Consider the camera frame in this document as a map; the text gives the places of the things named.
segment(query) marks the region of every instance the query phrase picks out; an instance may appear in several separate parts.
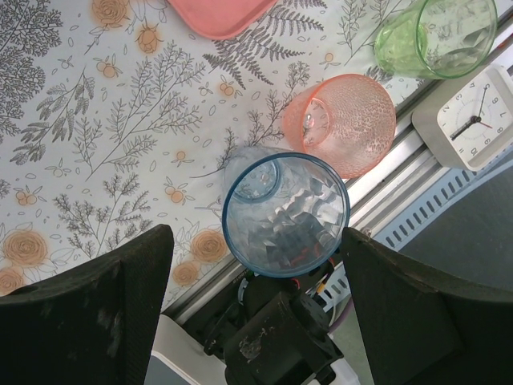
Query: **table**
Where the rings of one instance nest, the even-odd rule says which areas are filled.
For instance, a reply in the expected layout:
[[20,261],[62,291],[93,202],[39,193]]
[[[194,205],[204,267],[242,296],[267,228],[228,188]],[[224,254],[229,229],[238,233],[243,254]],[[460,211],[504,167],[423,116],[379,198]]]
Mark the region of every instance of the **table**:
[[0,294],[175,234],[163,308],[230,257],[220,181],[231,153],[286,148],[285,105],[342,73],[397,105],[422,82],[377,68],[380,25],[410,0],[280,0],[213,42],[165,0],[0,3]]

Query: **plastic cup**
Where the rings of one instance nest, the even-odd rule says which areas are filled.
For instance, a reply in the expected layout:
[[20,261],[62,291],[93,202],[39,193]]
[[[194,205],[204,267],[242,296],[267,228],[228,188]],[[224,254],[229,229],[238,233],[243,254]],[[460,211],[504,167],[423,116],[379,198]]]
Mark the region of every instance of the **plastic cup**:
[[368,172],[390,149],[395,108],[371,78],[340,75],[296,96],[282,128],[294,150],[321,158],[349,179]]
[[255,273],[308,273],[333,254],[348,223],[344,183],[314,156],[242,148],[224,170],[224,236],[233,255]]
[[458,78],[488,56],[496,30],[493,0],[417,0],[380,30],[374,52],[390,73]]

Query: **white clock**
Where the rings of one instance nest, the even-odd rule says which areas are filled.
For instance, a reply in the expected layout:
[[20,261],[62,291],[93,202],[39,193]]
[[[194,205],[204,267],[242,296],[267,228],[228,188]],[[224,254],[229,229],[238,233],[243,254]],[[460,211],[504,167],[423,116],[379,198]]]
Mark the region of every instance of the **white clock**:
[[513,143],[513,80],[499,66],[445,80],[412,123],[441,165],[478,171]]

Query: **clear green plastic cup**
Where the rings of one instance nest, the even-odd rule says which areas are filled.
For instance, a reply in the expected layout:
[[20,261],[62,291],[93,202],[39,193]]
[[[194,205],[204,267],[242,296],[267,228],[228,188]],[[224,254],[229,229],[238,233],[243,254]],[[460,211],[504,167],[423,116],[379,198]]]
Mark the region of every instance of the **clear green plastic cup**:
[[374,52],[393,74],[458,78],[488,56],[496,31],[493,0],[417,0],[384,25]]

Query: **pink tray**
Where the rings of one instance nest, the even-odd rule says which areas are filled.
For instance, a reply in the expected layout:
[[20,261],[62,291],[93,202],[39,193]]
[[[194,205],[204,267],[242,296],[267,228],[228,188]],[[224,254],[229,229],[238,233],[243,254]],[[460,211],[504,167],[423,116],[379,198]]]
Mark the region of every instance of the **pink tray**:
[[225,40],[242,32],[277,0],[168,0],[198,34]]

